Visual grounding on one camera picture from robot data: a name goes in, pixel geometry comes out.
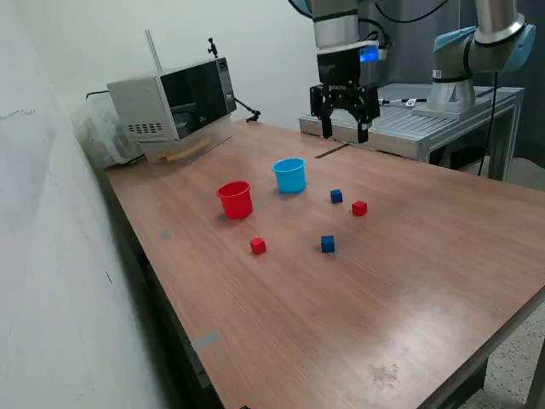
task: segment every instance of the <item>red cube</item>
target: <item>red cube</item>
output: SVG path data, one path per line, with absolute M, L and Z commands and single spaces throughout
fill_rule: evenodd
M 352 205 L 352 214 L 355 216 L 363 216 L 367 213 L 367 204 L 358 200 Z
M 267 251 L 267 246 L 265 245 L 265 240 L 261 237 L 256 237 L 250 241 L 250 247 L 252 248 L 252 253 L 261 254 Z

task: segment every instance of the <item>tabletop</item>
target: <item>tabletop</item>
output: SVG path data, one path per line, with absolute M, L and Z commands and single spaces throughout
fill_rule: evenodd
M 543 288 L 545 193 L 356 147 L 315 158 L 337 145 L 263 124 L 234 131 L 193 164 L 108 173 L 188 336 L 219 335 L 197 352 L 227 409 L 416 408 Z M 271 168 L 292 156 L 308 185 L 279 195 Z M 239 179 L 255 211 L 229 221 L 215 191 Z

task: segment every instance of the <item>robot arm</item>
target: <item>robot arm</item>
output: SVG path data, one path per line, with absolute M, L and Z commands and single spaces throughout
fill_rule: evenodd
M 433 86 L 427 107 L 464 112 L 475 105 L 473 74 L 513 72 L 528 60 L 536 27 L 525 23 L 516 0 L 475 0 L 479 27 L 448 32 L 433 46 Z
M 322 121 L 324 137 L 333 135 L 330 116 L 335 109 L 349 111 L 358 122 L 360 143 L 380 116 L 376 87 L 359 84 L 362 58 L 378 60 L 378 42 L 360 41 L 359 0 L 310 0 L 318 72 L 322 85 L 312 87 L 311 112 Z
M 290 0 L 312 17 L 322 85 L 311 88 L 311 112 L 322 121 L 324 137 L 332 135 L 330 115 L 348 110 L 358 122 L 359 142 L 380 116 L 376 87 L 359 85 L 360 62 L 378 60 L 377 42 L 361 42 L 358 7 L 377 0 Z M 516 0 L 475 0 L 479 27 L 446 33 L 435 40 L 433 90 L 428 107 L 456 110 L 475 102 L 474 72 L 515 71 L 528 59 L 536 28 L 525 24 Z

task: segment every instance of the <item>plastic cup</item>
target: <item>plastic cup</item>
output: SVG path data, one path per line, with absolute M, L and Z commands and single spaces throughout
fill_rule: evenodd
M 225 216 L 230 219 L 244 219 L 253 211 L 248 181 L 230 181 L 217 191 Z
M 272 170 L 276 175 L 278 191 L 281 193 L 299 193 L 305 190 L 307 178 L 305 177 L 305 165 L 303 158 L 287 158 L 279 160 Z

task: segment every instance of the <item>red cup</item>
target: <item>red cup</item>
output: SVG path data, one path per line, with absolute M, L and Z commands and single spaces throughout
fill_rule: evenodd
M 253 211 L 248 181 L 230 181 L 216 193 L 221 199 L 225 216 L 230 219 L 244 219 Z

